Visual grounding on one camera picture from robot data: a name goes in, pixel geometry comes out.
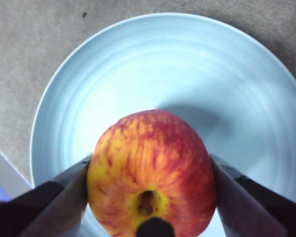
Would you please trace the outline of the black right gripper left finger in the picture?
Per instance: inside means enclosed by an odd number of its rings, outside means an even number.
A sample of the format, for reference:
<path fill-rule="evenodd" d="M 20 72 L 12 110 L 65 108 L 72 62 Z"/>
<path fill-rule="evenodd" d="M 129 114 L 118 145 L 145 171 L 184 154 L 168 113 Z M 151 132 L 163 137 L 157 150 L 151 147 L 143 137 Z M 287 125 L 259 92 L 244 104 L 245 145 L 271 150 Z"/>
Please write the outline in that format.
<path fill-rule="evenodd" d="M 58 237 L 79 223 L 87 206 L 91 156 L 11 201 L 0 201 L 0 237 Z"/>

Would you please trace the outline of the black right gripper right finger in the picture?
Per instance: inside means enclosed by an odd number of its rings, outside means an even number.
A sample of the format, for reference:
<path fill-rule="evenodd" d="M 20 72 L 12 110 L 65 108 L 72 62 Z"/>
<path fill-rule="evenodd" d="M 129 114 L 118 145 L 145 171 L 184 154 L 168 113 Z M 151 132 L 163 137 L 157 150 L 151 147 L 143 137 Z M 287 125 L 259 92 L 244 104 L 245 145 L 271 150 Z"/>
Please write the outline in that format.
<path fill-rule="evenodd" d="M 217 209 L 228 237 L 296 237 L 296 203 L 211 155 Z"/>

